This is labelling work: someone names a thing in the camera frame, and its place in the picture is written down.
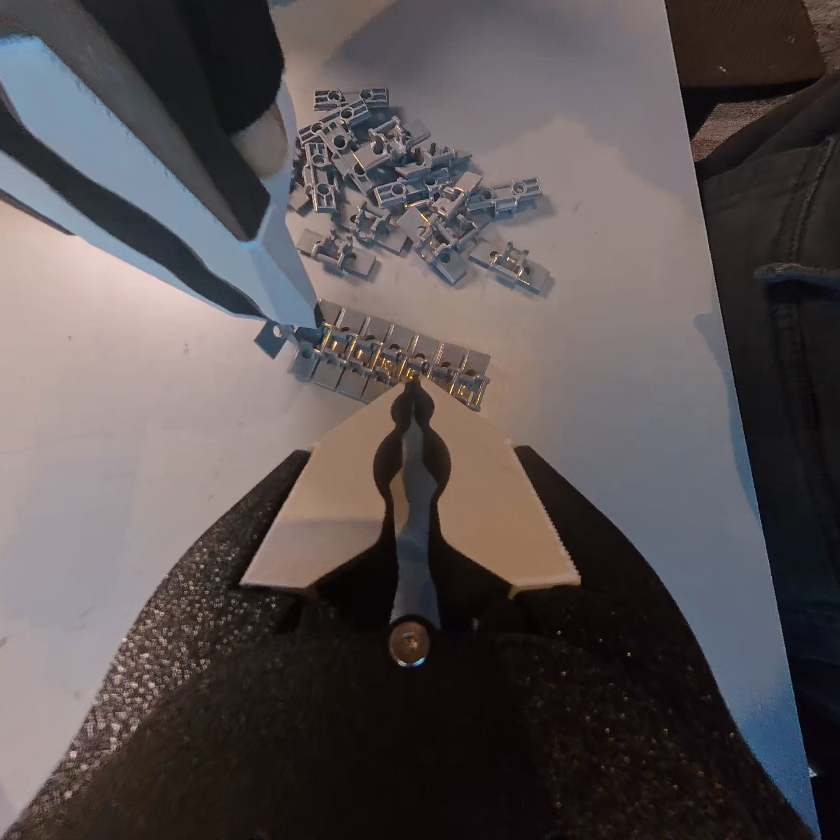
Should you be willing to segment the small grey track link cluster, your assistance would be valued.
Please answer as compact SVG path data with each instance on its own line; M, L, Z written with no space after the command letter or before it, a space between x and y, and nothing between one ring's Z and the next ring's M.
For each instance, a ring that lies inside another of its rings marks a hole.
M313 110L315 120L297 133L287 208L332 225L304 228L299 254L366 279L377 249L412 250L453 287L472 263L507 287L544 292L549 269L491 229L537 206L537 177L486 181L470 169L470 153L406 121L386 87L318 89Z

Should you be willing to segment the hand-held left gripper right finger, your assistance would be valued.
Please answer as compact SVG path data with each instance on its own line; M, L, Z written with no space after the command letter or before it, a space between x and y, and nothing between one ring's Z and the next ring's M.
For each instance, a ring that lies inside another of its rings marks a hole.
M442 627L468 631L523 593L581 585L509 437L426 380L415 380L415 419L436 482L428 567Z

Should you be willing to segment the grey desk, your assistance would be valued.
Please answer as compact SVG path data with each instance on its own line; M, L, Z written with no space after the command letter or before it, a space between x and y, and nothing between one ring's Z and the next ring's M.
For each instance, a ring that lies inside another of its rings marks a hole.
M298 119L384 85L494 182L544 297L451 289L388 255L320 295L488 353L482 417L626 534L699 638L749 746L816 814L663 2L298 2ZM2 205L2 831L69 752L112 657L190 545L360 406L294 381L259 324Z

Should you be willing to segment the person's dark jeans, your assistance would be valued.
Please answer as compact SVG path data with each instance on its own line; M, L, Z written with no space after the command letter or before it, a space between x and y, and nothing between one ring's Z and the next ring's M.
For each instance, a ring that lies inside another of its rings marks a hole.
M696 175L805 752L838 782L838 70Z

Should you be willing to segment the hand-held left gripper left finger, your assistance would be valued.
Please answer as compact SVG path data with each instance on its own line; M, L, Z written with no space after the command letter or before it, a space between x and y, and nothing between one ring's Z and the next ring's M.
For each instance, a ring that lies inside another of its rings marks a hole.
M391 483L403 467L412 383L312 447L240 584L324 600L355 629L391 622L398 583Z

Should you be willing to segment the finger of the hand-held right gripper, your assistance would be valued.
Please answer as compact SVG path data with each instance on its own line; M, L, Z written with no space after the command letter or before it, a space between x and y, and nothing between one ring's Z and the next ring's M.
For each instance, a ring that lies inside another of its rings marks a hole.
M209 270L250 297L265 319L289 327L316 325L317 294L291 241L285 209L274 195L266 190L269 204L256 238L237 240L61 59L36 46L32 37L2 38L2 121L18 122L79 173L151 215ZM2 193L96 248L206 301L167 269L94 227L3 152Z
M130 251L168 270L190 292L235 316L264 319L243 291L208 269L189 246L116 193L66 163L16 121L1 122L2 152L32 175L38 186Z

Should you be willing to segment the person's right hand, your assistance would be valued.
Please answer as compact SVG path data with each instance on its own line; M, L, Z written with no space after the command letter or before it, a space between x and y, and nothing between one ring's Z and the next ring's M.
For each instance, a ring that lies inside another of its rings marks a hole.
M277 102L247 128L231 134L229 139L261 181L277 175L291 157L286 126Z

